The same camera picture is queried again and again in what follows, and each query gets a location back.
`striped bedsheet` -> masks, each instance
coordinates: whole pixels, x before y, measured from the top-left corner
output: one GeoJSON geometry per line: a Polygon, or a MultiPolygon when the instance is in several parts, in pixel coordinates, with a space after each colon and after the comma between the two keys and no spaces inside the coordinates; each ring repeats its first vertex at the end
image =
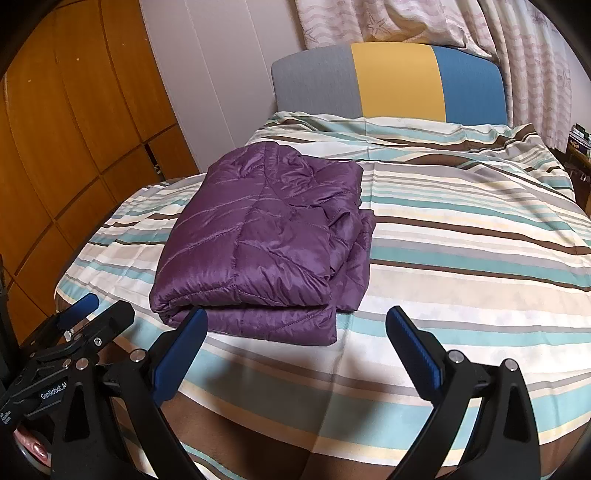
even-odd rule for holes
{"type": "MultiPolygon", "coordinates": [[[[330,347],[208,334],[163,407],[200,468],[226,480],[385,479],[431,411],[385,334],[399,304],[447,349],[519,362],[552,472],[591,417],[591,222],[533,128],[280,112],[258,141],[359,161],[362,208],[378,218],[371,279],[330,347]]],[[[138,191],[59,282],[58,300],[94,292],[99,312],[134,305],[117,348],[149,348],[168,329],[148,293],[203,178],[138,191]]],[[[445,465],[459,461],[477,410],[473,400],[445,465]]]]}

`fabric fold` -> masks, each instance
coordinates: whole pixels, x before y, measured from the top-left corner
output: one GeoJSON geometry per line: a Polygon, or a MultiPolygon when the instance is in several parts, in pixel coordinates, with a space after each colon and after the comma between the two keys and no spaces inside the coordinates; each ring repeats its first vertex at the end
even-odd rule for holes
{"type": "Polygon", "coordinates": [[[212,165],[158,263],[150,306],[177,326],[194,305],[210,330],[301,345],[336,341],[336,310],[369,283],[375,218],[354,161],[274,142],[212,165]]]}

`patterned curtain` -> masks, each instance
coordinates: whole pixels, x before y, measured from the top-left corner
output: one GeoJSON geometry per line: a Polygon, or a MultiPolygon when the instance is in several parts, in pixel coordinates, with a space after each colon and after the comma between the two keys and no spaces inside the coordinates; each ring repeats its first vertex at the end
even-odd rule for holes
{"type": "Polygon", "coordinates": [[[570,129],[566,41],[528,0],[296,0],[307,48],[400,41],[494,61],[513,125],[534,124],[564,150],[570,129]]]}

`wooden cabinet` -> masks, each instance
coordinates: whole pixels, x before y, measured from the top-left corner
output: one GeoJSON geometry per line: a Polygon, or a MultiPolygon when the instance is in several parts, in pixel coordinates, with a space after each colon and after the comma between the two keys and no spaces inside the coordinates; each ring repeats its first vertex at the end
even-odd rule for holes
{"type": "Polygon", "coordinates": [[[22,340],[55,311],[66,262],[118,203],[197,168],[138,0],[62,1],[0,92],[0,254],[22,340]]]}

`purple jacket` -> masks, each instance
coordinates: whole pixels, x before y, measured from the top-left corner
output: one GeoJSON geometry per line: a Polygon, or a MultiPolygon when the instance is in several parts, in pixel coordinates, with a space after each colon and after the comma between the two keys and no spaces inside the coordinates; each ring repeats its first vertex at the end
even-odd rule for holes
{"type": "Polygon", "coordinates": [[[177,326],[193,305],[209,329],[301,345],[336,341],[336,310],[369,283],[375,227],[361,166],[274,142],[209,168],[164,246],[150,306],[177,326]]]}

